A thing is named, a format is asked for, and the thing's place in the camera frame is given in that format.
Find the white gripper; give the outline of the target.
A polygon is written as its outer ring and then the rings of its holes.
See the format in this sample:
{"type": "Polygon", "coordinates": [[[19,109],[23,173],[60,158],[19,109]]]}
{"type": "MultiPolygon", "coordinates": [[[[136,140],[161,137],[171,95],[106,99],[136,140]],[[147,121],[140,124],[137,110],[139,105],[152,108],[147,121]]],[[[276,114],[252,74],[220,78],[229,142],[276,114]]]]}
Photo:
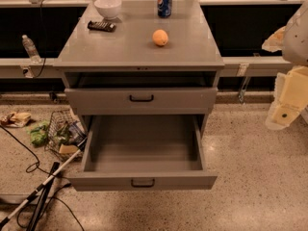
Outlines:
{"type": "MultiPolygon", "coordinates": [[[[262,49],[280,51],[284,33],[285,26],[276,30],[264,41],[262,49]]],[[[308,106],[308,67],[297,65],[287,74],[278,73],[273,97],[265,124],[270,130],[282,130],[289,127],[308,106]]]]}

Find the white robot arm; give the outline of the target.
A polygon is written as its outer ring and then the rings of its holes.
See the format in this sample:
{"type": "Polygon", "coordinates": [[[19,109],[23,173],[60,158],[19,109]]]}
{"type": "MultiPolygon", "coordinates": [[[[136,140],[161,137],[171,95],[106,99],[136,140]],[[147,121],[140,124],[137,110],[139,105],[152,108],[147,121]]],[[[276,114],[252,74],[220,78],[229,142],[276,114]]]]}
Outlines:
{"type": "Polygon", "coordinates": [[[282,130],[308,106],[308,1],[286,26],[264,41],[262,48],[269,52],[281,51],[283,59],[293,65],[287,74],[277,74],[274,100],[265,121],[270,130],[282,130]]]}

